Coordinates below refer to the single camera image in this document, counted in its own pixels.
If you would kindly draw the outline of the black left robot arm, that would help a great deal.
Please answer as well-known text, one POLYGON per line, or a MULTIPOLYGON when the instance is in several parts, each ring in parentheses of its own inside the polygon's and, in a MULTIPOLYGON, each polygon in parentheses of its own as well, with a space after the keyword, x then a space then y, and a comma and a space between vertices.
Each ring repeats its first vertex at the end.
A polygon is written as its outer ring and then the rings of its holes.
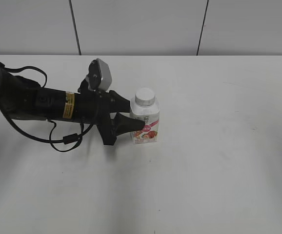
POLYGON ((0 62, 0 111, 11 126, 16 120, 79 123, 81 132, 45 143, 80 145, 82 138, 97 126, 104 145, 113 145, 119 135, 142 130, 144 121, 127 116, 130 101, 110 90, 112 77, 107 63, 97 58, 78 91, 47 88, 20 76, 21 68, 11 69, 0 62))

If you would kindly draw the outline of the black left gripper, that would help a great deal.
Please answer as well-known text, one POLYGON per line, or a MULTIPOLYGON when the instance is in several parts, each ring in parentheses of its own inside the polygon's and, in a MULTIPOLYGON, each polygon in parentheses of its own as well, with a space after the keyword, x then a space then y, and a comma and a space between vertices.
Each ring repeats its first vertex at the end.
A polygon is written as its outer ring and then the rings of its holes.
POLYGON ((120 114, 130 112, 129 100, 113 90, 90 91, 88 85, 83 80, 75 94, 74 120, 95 125, 104 145, 112 146, 117 136, 144 128, 144 121, 120 114), (116 113, 112 120, 111 113, 116 113))

